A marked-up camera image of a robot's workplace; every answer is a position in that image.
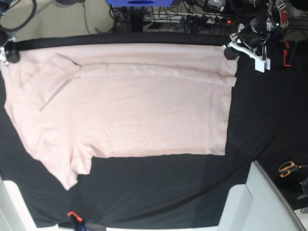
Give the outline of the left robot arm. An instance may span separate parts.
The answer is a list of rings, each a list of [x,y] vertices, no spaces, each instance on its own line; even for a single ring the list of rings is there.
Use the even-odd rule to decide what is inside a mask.
[[[258,13],[250,16],[249,23],[238,24],[237,32],[230,34],[230,42],[224,50],[228,60],[236,59],[241,52],[254,59],[266,60],[270,37],[288,27],[287,5],[283,0],[250,2],[258,9]]]

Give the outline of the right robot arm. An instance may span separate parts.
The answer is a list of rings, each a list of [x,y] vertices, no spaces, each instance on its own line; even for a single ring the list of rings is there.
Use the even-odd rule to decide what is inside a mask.
[[[15,33],[34,17],[35,0],[2,0],[0,2],[0,62],[6,66],[20,61],[15,47]]]

